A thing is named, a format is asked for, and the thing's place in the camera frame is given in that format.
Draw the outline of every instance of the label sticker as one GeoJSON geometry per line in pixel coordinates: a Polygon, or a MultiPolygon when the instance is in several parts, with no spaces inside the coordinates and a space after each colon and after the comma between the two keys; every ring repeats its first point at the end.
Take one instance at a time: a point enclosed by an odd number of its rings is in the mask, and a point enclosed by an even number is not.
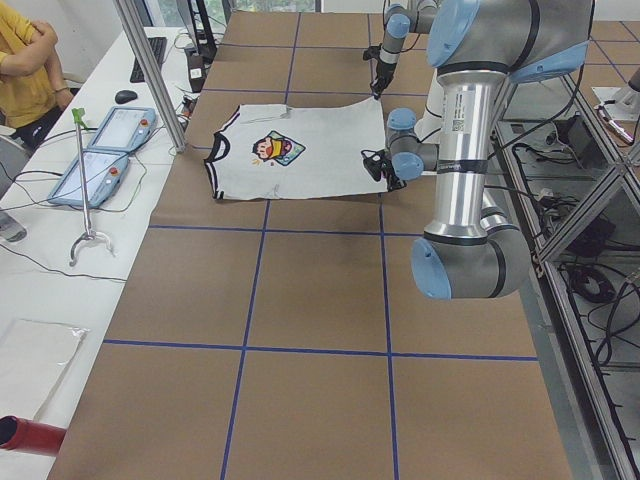
{"type": "Polygon", "coordinates": [[[471,120],[473,116],[473,104],[475,92],[456,92],[451,102],[445,98],[444,131],[446,133],[471,133],[471,120]]]}

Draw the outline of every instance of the computer mouse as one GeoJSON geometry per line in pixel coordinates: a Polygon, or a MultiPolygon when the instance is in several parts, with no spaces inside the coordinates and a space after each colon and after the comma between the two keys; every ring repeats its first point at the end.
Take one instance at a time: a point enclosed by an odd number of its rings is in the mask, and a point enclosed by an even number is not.
{"type": "Polygon", "coordinates": [[[138,94],[133,90],[120,90],[116,93],[115,101],[118,105],[122,105],[123,103],[130,102],[136,98],[138,98],[138,94]]]}

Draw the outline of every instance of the white t-shirt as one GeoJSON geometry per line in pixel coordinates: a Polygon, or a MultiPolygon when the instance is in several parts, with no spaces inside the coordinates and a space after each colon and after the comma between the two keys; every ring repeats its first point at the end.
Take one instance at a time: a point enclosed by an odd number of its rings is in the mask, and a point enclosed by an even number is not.
{"type": "Polygon", "coordinates": [[[384,148],[374,98],[339,108],[241,105],[205,159],[214,198],[316,198],[386,192],[364,151],[384,148]]]}

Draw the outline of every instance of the yellow shirt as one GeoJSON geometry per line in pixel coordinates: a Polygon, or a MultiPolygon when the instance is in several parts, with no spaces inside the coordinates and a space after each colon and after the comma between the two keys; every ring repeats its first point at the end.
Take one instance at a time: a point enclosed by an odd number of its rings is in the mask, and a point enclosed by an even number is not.
{"type": "MultiPolygon", "coordinates": [[[[0,0],[0,63],[7,55],[16,54],[28,45],[34,32],[29,20],[0,0]]],[[[0,110],[9,127],[34,122],[55,104],[44,67],[26,77],[0,75],[0,110]]]]}

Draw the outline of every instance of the wall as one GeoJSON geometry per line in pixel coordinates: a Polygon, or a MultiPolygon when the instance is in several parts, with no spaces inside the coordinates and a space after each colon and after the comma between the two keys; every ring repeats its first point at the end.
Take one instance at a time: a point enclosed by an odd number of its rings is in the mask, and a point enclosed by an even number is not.
{"type": "Polygon", "coordinates": [[[111,0],[4,1],[28,18],[53,25],[64,71],[85,78],[122,31],[111,0]]]}
{"type": "MultiPolygon", "coordinates": [[[[406,5],[406,0],[390,3],[406,5]]],[[[383,0],[323,0],[322,8],[325,12],[380,13],[382,4],[383,0]]],[[[595,16],[597,20],[640,20],[640,0],[599,0],[595,16]]]]}

